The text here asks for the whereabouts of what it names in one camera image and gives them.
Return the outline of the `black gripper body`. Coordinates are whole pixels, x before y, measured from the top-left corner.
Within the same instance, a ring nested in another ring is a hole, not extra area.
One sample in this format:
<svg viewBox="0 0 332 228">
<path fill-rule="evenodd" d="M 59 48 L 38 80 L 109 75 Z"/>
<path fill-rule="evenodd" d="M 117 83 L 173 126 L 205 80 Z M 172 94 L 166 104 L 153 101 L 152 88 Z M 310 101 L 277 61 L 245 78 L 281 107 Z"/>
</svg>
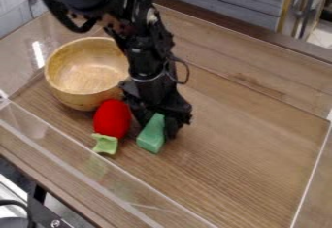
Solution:
<svg viewBox="0 0 332 228">
<path fill-rule="evenodd" d="M 184 124 L 190 123 L 192 104 L 180 94 L 177 84 L 172 80 L 156 82 L 137 82 L 126 80 L 119 83 L 123 90 L 127 104 L 131 102 L 144 102 L 154 106 L 157 113 L 181 114 Z"/>
</svg>

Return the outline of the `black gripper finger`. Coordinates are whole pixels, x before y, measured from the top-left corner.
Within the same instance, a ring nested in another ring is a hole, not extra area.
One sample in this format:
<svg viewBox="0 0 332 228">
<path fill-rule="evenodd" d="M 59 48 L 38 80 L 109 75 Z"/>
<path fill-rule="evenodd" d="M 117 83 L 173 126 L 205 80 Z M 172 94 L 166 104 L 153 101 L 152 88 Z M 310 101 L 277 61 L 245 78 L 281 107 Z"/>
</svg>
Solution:
<svg viewBox="0 0 332 228">
<path fill-rule="evenodd" d="M 156 114 L 154 106 L 144 102 L 131 102 L 130 109 L 137 122 L 145 127 Z"/>
<path fill-rule="evenodd" d="M 180 129 L 184 127 L 181 114 L 169 114 L 165 116 L 165 135 L 168 140 L 177 137 Z"/>
</svg>

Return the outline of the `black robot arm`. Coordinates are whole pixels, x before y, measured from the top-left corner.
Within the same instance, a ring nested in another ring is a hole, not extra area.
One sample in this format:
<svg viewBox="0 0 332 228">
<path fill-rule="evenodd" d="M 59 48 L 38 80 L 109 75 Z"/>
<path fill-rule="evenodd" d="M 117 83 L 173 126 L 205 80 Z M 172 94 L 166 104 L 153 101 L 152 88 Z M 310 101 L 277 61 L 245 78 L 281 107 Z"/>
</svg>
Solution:
<svg viewBox="0 0 332 228">
<path fill-rule="evenodd" d="M 192 104 L 178 91 L 173 53 L 174 35 L 168 31 L 153 0 L 42 0 L 59 23 L 74 33 L 97 24 L 114 39 L 129 61 L 129 79 L 119 84 L 141 125 L 156 114 L 165 116 L 164 136 L 173 139 L 190 124 Z"/>
</svg>

